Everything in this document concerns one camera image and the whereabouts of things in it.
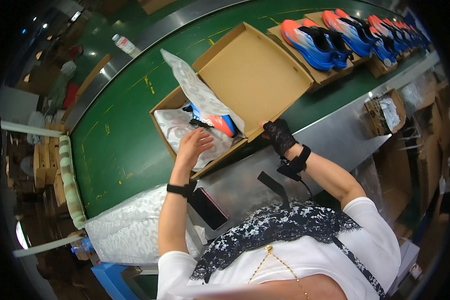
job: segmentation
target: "woman's right hand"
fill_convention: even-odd
[[[189,132],[180,140],[175,168],[190,172],[197,164],[198,156],[214,146],[210,143],[213,140],[209,132],[204,132],[203,127]]]

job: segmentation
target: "black lace trim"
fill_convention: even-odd
[[[361,227],[343,212],[330,208],[291,203],[289,209],[273,204],[255,211],[242,224],[231,228],[213,243],[198,261],[190,279],[208,283],[217,270],[224,270],[243,252],[255,250],[275,241],[295,241],[303,236],[320,243],[334,243],[339,232]]]

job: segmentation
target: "bottle label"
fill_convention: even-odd
[[[130,54],[133,49],[135,48],[135,45],[132,44],[127,38],[123,38],[123,40],[120,42],[120,44],[117,45],[123,52]]]

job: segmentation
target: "black wrist strap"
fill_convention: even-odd
[[[194,180],[191,180],[190,183],[188,183],[184,186],[167,184],[166,191],[169,193],[182,195],[184,198],[189,198],[192,196],[193,191],[195,190],[196,186],[197,186],[197,182]]]
[[[293,179],[294,181],[300,181],[302,177],[300,176],[300,172],[305,170],[307,167],[307,159],[310,156],[311,150],[309,147],[302,145],[303,150],[299,156],[295,156],[292,161],[289,161],[285,157],[282,157],[282,161],[277,167],[277,171],[285,175],[288,178]]]
[[[301,171],[305,170],[307,167],[307,159],[310,156],[310,153],[312,152],[310,150],[309,147],[302,145],[303,150],[302,153],[300,153],[299,156],[295,156],[294,159],[292,159],[292,161],[290,161],[290,168],[295,172],[295,173],[300,173]]]

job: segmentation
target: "metal stand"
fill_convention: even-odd
[[[33,126],[22,125],[18,123],[12,123],[7,121],[0,121],[0,125],[2,129],[8,131],[15,131],[18,133],[31,134],[31,135],[42,135],[42,136],[50,136],[50,137],[60,137],[63,135],[63,132],[44,129],[44,128],[36,128]]]

